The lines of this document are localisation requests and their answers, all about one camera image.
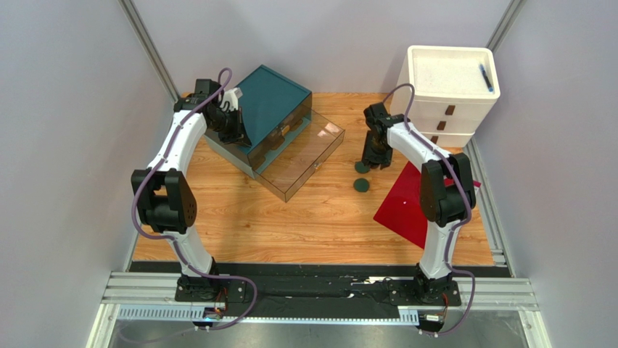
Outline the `green round compact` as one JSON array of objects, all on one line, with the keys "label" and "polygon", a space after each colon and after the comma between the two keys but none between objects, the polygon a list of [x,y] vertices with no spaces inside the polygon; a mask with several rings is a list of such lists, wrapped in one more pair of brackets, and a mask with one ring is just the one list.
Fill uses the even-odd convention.
[{"label": "green round compact", "polygon": [[370,183],[365,178],[358,178],[358,179],[354,180],[353,188],[357,192],[364,193],[364,192],[367,192],[370,189]]},{"label": "green round compact", "polygon": [[365,165],[362,162],[356,162],[354,168],[355,171],[360,174],[366,174],[371,170],[368,165]]}]

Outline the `clear drawer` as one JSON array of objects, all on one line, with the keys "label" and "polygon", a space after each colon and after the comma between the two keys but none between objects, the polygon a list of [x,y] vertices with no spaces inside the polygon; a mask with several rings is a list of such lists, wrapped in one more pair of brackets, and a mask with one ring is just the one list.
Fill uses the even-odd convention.
[{"label": "clear drawer", "polygon": [[288,202],[323,166],[345,138],[345,129],[310,109],[266,153],[253,171],[255,180]]},{"label": "clear drawer", "polygon": [[310,117],[312,101],[312,93],[303,99],[264,101],[259,103],[256,111],[250,113],[253,116],[250,130],[256,131],[251,138],[255,145],[247,155],[252,170],[261,173],[278,156],[278,150],[285,147],[291,132],[301,127],[304,120]]}]

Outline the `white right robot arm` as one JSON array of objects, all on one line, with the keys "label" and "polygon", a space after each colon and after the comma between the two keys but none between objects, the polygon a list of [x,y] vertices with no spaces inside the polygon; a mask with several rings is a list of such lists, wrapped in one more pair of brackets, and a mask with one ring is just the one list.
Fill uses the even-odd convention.
[{"label": "white right robot arm", "polygon": [[419,204],[427,219],[427,239],[415,280],[424,292],[442,292],[453,282],[450,257],[455,236],[471,220],[476,204],[470,160],[432,143],[406,116],[389,114],[383,103],[363,113],[368,126],[363,166],[388,167],[392,153],[399,151],[420,172]]}]

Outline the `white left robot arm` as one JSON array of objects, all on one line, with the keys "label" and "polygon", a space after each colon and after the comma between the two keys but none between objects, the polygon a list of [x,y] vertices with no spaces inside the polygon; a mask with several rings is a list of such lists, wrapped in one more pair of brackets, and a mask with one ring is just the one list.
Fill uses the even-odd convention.
[{"label": "white left robot arm", "polygon": [[131,219],[146,239],[166,241],[181,263],[184,291],[217,293],[230,276],[220,275],[197,233],[197,200],[185,177],[193,152],[207,129],[203,115],[180,109],[155,158],[131,176]]}]

